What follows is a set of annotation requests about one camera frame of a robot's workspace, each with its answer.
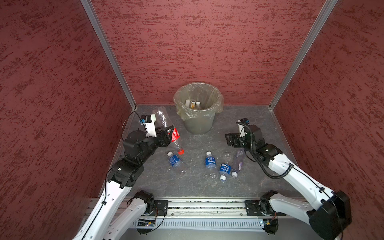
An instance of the bottle inside trash can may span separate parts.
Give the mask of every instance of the bottle inside trash can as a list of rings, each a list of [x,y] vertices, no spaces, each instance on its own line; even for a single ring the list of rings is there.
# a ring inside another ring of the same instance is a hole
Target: bottle inside trash can
[[[245,152],[244,152],[244,149],[241,148],[237,151],[235,160],[233,161],[233,164],[232,164],[232,173],[231,173],[232,177],[237,177],[241,172],[241,167],[243,165],[244,158],[245,158]]]
[[[216,160],[212,156],[211,152],[207,152],[207,158],[205,159],[205,168],[207,170],[207,177],[209,179],[215,179],[217,177]]]
[[[173,169],[179,174],[186,174],[187,168],[184,163],[180,160],[178,155],[173,154],[172,152],[168,152],[169,163],[173,167]]]
[[[227,177],[230,176],[231,172],[231,165],[229,165],[228,162],[224,162],[220,166],[219,174],[220,174],[220,181],[225,182]]]
[[[196,102],[196,104],[195,104],[195,109],[196,109],[196,110],[203,110],[202,107],[201,107],[201,105],[200,105],[200,102]]]
[[[174,127],[171,140],[172,142],[169,144],[169,147],[172,147],[177,150],[177,153],[179,155],[184,154],[184,149],[180,145],[180,135],[177,132],[176,126],[170,120],[166,108],[164,106],[157,107],[152,111],[152,113],[155,114],[156,122],[160,125],[162,129],[165,129],[169,126]]]

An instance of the gray marble floor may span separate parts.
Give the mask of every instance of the gray marble floor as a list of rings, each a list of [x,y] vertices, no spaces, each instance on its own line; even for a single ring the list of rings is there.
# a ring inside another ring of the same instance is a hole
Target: gray marble floor
[[[139,115],[151,114],[154,105],[139,105]],[[223,162],[224,154],[234,155],[236,148],[227,145],[225,134],[238,132],[236,121],[248,118],[250,124],[257,125],[266,143],[271,143],[285,151],[276,125],[266,106],[225,106],[222,113],[215,116],[212,129],[204,135],[189,133],[182,119],[176,114],[175,106],[166,106],[168,115],[176,126],[185,153],[181,159],[189,168],[186,175],[179,176],[171,169],[167,152],[171,149],[158,148],[145,162],[144,172],[128,194],[133,196],[139,190],[153,193],[156,197],[260,197],[269,190],[276,190],[287,197],[300,197],[300,194],[284,179],[273,180],[267,177],[257,163],[245,159],[243,171],[237,178],[229,177],[222,183],[219,179],[205,177],[205,153],[212,151],[216,162]],[[134,119],[130,131],[138,129],[139,121]]]

